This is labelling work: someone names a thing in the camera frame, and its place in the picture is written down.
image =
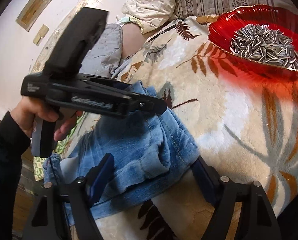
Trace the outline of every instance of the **sleeve cuff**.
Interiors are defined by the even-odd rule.
[[[22,155],[30,145],[30,139],[7,112],[0,123],[0,136],[7,142],[7,147],[17,155]]]

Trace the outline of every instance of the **gray cloth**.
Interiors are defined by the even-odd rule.
[[[121,59],[122,28],[119,24],[107,24],[94,47],[85,56],[80,73],[115,78],[128,65]]]

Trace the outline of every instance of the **pile of sunflower seeds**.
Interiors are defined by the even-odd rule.
[[[298,52],[292,42],[280,30],[248,24],[235,31],[230,50],[247,59],[298,70]]]

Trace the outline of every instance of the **cream patterned cloth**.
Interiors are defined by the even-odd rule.
[[[147,33],[163,25],[175,8],[175,0],[127,0],[122,13],[136,22],[141,33]]]
[[[153,85],[207,164],[235,182],[259,180],[278,215],[298,193],[298,83],[250,78],[208,41],[208,27],[196,17],[164,29],[175,24],[148,39],[119,78]],[[227,239],[234,239],[240,208]],[[105,240],[198,240],[213,210],[188,171],[163,194],[96,223]]]

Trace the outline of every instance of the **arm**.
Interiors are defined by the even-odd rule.
[[[13,206],[22,167],[21,155],[30,145],[35,114],[49,122],[59,118],[42,101],[23,98],[0,123],[0,239],[11,239]],[[75,116],[67,120],[55,132],[54,139],[63,140],[76,124],[76,119]]]

